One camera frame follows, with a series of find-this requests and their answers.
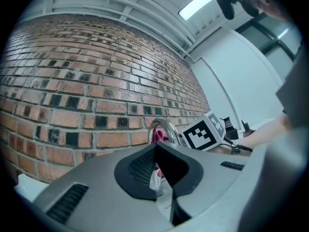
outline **metal pipe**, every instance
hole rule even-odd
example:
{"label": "metal pipe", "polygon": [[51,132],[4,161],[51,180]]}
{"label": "metal pipe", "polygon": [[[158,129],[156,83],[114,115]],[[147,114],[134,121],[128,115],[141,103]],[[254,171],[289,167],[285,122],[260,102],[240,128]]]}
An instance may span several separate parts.
{"label": "metal pipe", "polygon": [[176,127],[166,118],[156,118],[148,130],[148,142],[152,144],[154,131],[157,126],[161,126],[169,138],[169,142],[176,145],[182,145]]}
{"label": "metal pipe", "polygon": [[196,42],[196,39],[194,38],[194,35],[189,31],[189,29],[175,15],[173,15],[167,9],[165,9],[164,7],[162,7],[161,5],[159,5],[158,3],[156,3],[156,2],[154,2],[152,0],[142,0],[142,1],[150,4],[151,6],[155,7],[156,9],[160,10],[163,14],[168,16],[171,20],[174,21],[174,23],[176,23],[186,33],[186,35],[189,37],[189,39],[193,43]]}
{"label": "metal pipe", "polygon": [[178,29],[175,28],[174,25],[169,23],[167,20],[165,20],[164,18],[162,18],[161,16],[159,16],[155,12],[153,12],[149,9],[146,9],[146,8],[140,6],[139,4],[136,4],[136,3],[134,3],[130,0],[113,0],[113,1],[116,1],[116,2],[119,2],[119,3],[122,3],[122,4],[130,5],[133,8],[144,12],[146,15],[152,16],[152,18],[156,19],[157,21],[161,22],[162,24],[165,24],[165,26],[169,27],[173,32],[175,32],[178,36],[180,36],[180,38],[182,38],[187,43],[188,46],[192,46],[192,42],[189,41],[187,39],[187,37],[183,35],[183,33],[181,33]]}

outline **gray panel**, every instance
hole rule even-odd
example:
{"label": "gray panel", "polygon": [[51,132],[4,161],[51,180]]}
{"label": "gray panel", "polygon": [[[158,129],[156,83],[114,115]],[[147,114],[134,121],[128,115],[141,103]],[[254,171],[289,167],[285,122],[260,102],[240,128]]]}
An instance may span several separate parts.
{"label": "gray panel", "polygon": [[191,217],[199,215],[219,200],[241,173],[220,164],[223,161],[229,161],[245,165],[249,159],[244,156],[216,154],[166,144],[194,158],[203,166],[204,176],[193,193],[177,198],[178,205]]}
{"label": "gray panel", "polygon": [[66,225],[79,231],[164,231],[173,226],[153,201],[129,196],[117,184],[118,161],[144,146],[132,147],[87,160],[53,182],[34,203],[46,212],[73,183],[89,186]]}

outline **chrome faucet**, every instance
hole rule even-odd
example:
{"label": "chrome faucet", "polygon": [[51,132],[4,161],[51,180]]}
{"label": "chrome faucet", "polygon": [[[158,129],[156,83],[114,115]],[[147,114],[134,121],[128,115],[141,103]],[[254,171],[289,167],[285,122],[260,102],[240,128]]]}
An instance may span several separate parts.
{"label": "chrome faucet", "polygon": [[148,141],[153,142],[154,131],[157,126],[161,126],[169,138],[169,142],[176,145],[182,145],[176,127],[166,118],[156,118],[150,125],[148,130]]}

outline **vent grille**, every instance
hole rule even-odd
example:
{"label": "vent grille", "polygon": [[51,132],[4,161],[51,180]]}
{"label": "vent grille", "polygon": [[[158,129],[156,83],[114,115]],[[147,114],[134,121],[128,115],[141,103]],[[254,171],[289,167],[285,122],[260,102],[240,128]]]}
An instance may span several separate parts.
{"label": "vent grille", "polygon": [[74,184],[46,214],[60,223],[66,223],[87,190],[87,186]]}
{"label": "vent grille", "polygon": [[231,169],[235,169],[235,170],[239,170],[239,171],[241,171],[245,166],[245,165],[241,165],[241,164],[232,163],[232,162],[229,162],[229,161],[224,161],[220,165],[224,166],[226,168],[231,168]]}
{"label": "vent grille", "polygon": [[149,150],[146,154],[138,157],[129,165],[129,171],[133,178],[142,185],[149,186],[153,171],[156,168],[155,151]]}

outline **black slot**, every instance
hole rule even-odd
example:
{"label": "black slot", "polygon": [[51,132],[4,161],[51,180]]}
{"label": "black slot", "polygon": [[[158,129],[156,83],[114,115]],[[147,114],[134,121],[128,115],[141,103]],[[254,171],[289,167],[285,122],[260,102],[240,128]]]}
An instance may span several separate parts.
{"label": "black slot", "polygon": [[87,190],[87,186],[74,184],[46,214],[54,220],[65,224]]}
{"label": "black slot", "polygon": [[229,161],[224,161],[220,165],[223,166],[223,167],[226,167],[226,168],[231,168],[231,169],[235,169],[235,170],[239,170],[239,171],[241,171],[245,166],[245,165],[241,165],[241,164],[232,163],[232,162],[229,162]]}

